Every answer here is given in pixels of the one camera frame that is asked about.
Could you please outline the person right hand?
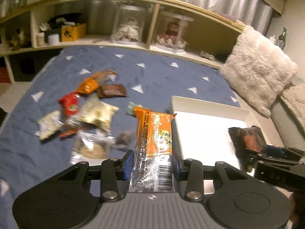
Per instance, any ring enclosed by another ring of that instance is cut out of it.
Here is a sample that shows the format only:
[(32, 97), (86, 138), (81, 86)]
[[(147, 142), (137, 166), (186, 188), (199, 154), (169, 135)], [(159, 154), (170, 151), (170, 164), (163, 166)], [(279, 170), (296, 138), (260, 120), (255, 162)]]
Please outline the person right hand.
[(292, 205), (290, 220), (295, 228), (304, 228), (304, 192), (294, 192), (289, 200)]

